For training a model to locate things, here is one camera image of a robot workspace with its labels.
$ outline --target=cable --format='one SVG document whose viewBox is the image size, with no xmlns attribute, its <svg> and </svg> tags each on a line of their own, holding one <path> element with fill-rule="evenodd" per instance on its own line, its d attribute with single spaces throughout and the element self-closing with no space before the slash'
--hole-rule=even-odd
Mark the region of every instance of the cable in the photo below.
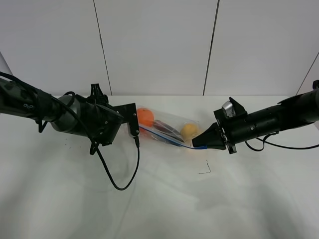
<svg viewBox="0 0 319 239">
<path fill-rule="evenodd" d="M 312 149 L 312 148 L 318 148 L 318 147 L 319 147 L 319 144 L 316 144 L 316 145 L 313 145 L 313 146 L 309 146 L 309 147 L 288 147 L 288 146 L 283 146 L 283 145 L 279 145 L 279 144 L 275 144 L 275 143 L 270 143 L 270 142 L 267 142 L 267 141 L 266 141 L 266 139 L 268 139 L 270 136 L 276 135 L 276 134 L 278 134 L 278 132 L 268 134 L 268 135 L 266 135 L 263 139 L 261 139 L 261 138 L 256 138 L 257 140 L 259 140 L 259 141 L 261 141 L 261 142 L 263 143 L 263 147 L 262 147 L 261 149 L 253 148 L 252 146 L 249 145 L 249 143 L 248 143 L 247 141 L 245 141 L 245 144 L 247 145 L 248 148 L 250 148 L 251 150 L 256 151 L 256 152 L 263 151 L 264 148 L 265 148 L 265 143 L 266 143 L 266 144 L 269 144 L 269 145 L 272 145 L 272 146 L 275 146 L 275 147 L 279 147 L 279 148 L 295 149 L 295 150 L 306 150 L 306 149 Z"/>
<path fill-rule="evenodd" d="M 35 105 L 38 105 L 38 100 L 37 100 L 37 98 L 35 97 L 35 94 L 31 91 L 31 89 L 34 90 L 34 91 L 36 91 L 36 92 L 37 92 L 39 89 L 37 89 L 37 88 L 35 88 L 35 87 L 33 87 L 33 86 L 31 86 L 31 85 L 29 85 L 29 84 L 23 82 L 22 80 L 18 79 L 18 78 L 15 77 L 15 76 L 12 76 L 12 75 L 9 75 L 9 74 L 3 73 L 3 72 L 0 72 L 0 76 L 6 77 L 7 79 L 9 79 L 9 80 L 11 80 L 11 81 L 14 81 L 14 82 L 20 84 L 20 85 L 30 94 L 30 97 L 33 99 L 34 104 L 35 104 Z M 74 96 L 75 96 L 73 92 L 67 92 L 66 95 L 72 95 L 72 98 L 74 98 Z M 69 107 L 69 104 L 68 104 L 68 105 L 64 104 L 63 102 L 61 102 L 59 99 L 55 98 L 54 96 L 51 96 L 51 98 L 52 98 L 53 101 L 57 102 L 57 103 L 58 103 L 59 105 L 61 105 L 64 109 L 66 109 L 66 110 L 81 124 L 81 126 L 83 127 L 85 133 L 87 134 L 88 138 L 90 139 L 90 141 L 91 141 L 91 143 L 92 143 L 91 149 L 92 149 L 92 148 L 95 149 L 95 151 L 98 153 L 99 158 L 100 158 L 100 160 L 101 160 L 101 162 L 102 162 L 102 164 L 103 164 L 103 167 L 104 167 L 104 169 L 105 169 L 107 175 L 109 176 L 109 179 L 110 179 L 112 185 L 113 185 L 117 190 L 119 190 L 119 191 L 124 191 L 124 190 L 126 190 L 126 189 L 130 186 L 130 184 L 132 183 L 132 181 L 134 180 L 135 175 L 136 175 L 136 173 L 137 173 L 137 170 L 138 170 L 138 168 L 139 168 L 139 163 L 140 163 L 140 141 L 139 141 L 139 137 L 138 137 L 138 136 L 134 137 L 135 145 L 136 145 L 137 151 L 138 151 L 138 159 L 137 159 L 137 164 L 136 164 L 135 171 L 134 171 L 133 176 L 131 177 L 130 181 L 128 182 L 128 184 L 127 184 L 125 187 L 120 188 L 120 187 L 114 182 L 114 179 L 113 179 L 113 177 L 112 177 L 112 175 L 111 175 L 111 173 L 110 173 L 110 170 L 109 170 L 107 164 L 105 163 L 105 160 L 104 160 L 104 158 L 103 158 L 103 155 L 101 154 L 101 151 L 100 151 L 99 148 L 98 148 L 99 144 L 95 142 L 95 140 L 93 139 L 92 135 L 91 135 L 90 132 L 88 131 L 88 129 L 87 129 L 86 125 L 83 123 L 83 121 L 79 118 L 79 116 L 78 116 L 73 110 L 71 110 L 71 108 Z"/>
</svg>

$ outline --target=plastic bag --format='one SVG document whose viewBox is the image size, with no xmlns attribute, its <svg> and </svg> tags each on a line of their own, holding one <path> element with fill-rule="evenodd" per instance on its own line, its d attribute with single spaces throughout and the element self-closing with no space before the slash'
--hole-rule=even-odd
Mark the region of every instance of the plastic bag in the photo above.
<svg viewBox="0 0 319 239">
<path fill-rule="evenodd" d="M 201 134 L 199 123 L 172 114 L 137 108 L 141 135 L 179 147 L 206 149 L 192 146 L 191 140 Z"/>
</svg>

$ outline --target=orange ball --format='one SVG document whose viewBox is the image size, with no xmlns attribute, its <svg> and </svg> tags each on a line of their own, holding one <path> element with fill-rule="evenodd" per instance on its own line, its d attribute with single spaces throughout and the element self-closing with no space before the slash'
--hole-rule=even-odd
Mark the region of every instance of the orange ball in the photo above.
<svg viewBox="0 0 319 239">
<path fill-rule="evenodd" d="M 154 114 L 152 111 L 146 108 L 138 108 L 138 121 L 140 124 L 147 127 L 152 127 L 154 122 Z"/>
</svg>

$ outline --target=black cable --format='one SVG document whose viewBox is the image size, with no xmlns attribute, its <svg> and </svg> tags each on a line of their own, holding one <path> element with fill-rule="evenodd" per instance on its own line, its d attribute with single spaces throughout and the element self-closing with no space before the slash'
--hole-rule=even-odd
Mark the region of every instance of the black cable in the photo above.
<svg viewBox="0 0 319 239">
<path fill-rule="evenodd" d="M 279 148 L 285 148 L 285 149 L 295 149 L 295 150 L 306 150 L 306 149 L 312 149 L 312 148 L 318 148 L 319 144 L 313 145 L 313 146 L 309 146 L 309 147 L 288 147 L 288 146 L 283 146 L 283 145 L 279 145 L 279 144 L 275 144 L 275 143 L 270 143 L 267 142 L 266 139 L 268 139 L 270 136 L 272 135 L 276 135 L 278 134 L 278 132 L 276 133 L 271 133 L 266 135 L 263 139 L 261 138 L 256 138 L 257 140 L 261 141 L 263 143 L 263 147 L 261 149 L 257 149 L 257 148 L 253 148 L 252 146 L 249 145 L 249 143 L 247 141 L 245 141 L 245 144 L 247 145 L 247 147 L 249 147 L 251 150 L 256 151 L 256 152 L 260 152 L 262 150 L 264 150 L 265 148 L 265 143 L 275 146 L 275 147 L 279 147 Z"/>
<path fill-rule="evenodd" d="M 7 79 L 12 80 L 12 81 L 14 81 L 14 82 L 20 84 L 20 85 L 30 94 L 30 97 L 33 99 L 34 104 L 35 104 L 35 105 L 37 104 L 37 99 L 36 99 L 36 97 L 35 97 L 35 94 L 31 91 L 31 89 L 32 89 L 32 90 L 34 90 L 34 91 L 36 92 L 36 91 L 38 90 L 37 88 L 35 88 L 35 87 L 33 87 L 33 86 L 31 86 L 31 85 L 29 85 L 29 84 L 23 82 L 22 80 L 18 79 L 18 78 L 15 77 L 15 76 L 12 76 L 12 75 L 9 75 L 9 74 L 3 73 L 3 72 L 0 72 L 0 76 L 6 77 Z M 74 96 L 75 96 L 73 92 L 67 92 L 66 95 L 72 95 L 72 98 L 74 98 Z M 91 141 L 91 143 L 92 143 L 91 148 L 94 148 L 95 151 L 98 153 L 99 158 L 100 158 L 100 160 L 101 160 L 101 162 L 102 162 L 102 164 L 103 164 L 103 167 L 104 167 L 104 169 L 105 169 L 107 175 L 109 176 L 109 179 L 110 179 L 112 185 L 113 185 L 117 190 L 119 190 L 119 191 L 124 191 L 124 190 L 126 190 L 126 189 L 130 186 L 130 184 L 132 183 L 132 181 L 134 180 L 135 175 L 136 175 L 136 173 L 137 173 L 137 170 L 138 170 L 138 168 L 139 168 L 139 163 L 140 163 L 140 141 L 139 141 L 139 137 L 138 137 L 138 136 L 134 137 L 135 145 L 136 145 L 137 151 L 138 151 L 138 159 L 137 159 L 137 164 L 136 164 L 135 171 L 134 171 L 133 176 L 131 177 L 130 181 L 128 182 L 128 184 L 127 184 L 125 187 L 120 188 L 120 187 L 119 187 L 118 185 L 116 185 L 116 183 L 114 182 L 114 179 L 113 179 L 113 177 L 112 177 L 112 175 L 111 175 L 111 173 L 110 173 L 110 171 L 109 171 L 109 168 L 108 168 L 108 166 L 106 165 L 105 160 L 104 160 L 104 158 L 103 158 L 103 156 L 102 156 L 102 154 L 101 154 L 101 151 L 100 151 L 99 148 L 98 148 L 99 144 L 95 142 L 95 140 L 93 139 L 92 135 L 91 135 L 90 132 L 88 131 L 86 125 L 82 122 L 82 120 L 79 118 L 79 116 L 78 116 L 73 110 L 71 110 L 71 108 L 69 107 L 69 105 L 64 104 L 63 102 L 61 102 L 59 99 L 55 98 L 54 96 L 51 96 L 51 98 L 53 99 L 53 101 L 57 102 L 57 103 L 58 103 L 59 105 L 61 105 L 64 109 L 66 109 L 66 110 L 81 124 L 81 126 L 83 127 L 84 131 L 86 132 L 88 138 L 90 139 L 90 141 Z"/>
</svg>

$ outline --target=yellow ball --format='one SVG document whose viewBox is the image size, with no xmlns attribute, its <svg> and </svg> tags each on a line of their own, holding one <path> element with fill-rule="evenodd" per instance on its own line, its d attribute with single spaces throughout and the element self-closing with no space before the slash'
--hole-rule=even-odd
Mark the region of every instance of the yellow ball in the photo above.
<svg viewBox="0 0 319 239">
<path fill-rule="evenodd" d="M 180 131 L 181 136 L 185 141 L 193 139 L 199 135 L 199 128 L 194 123 L 187 123 Z"/>
</svg>

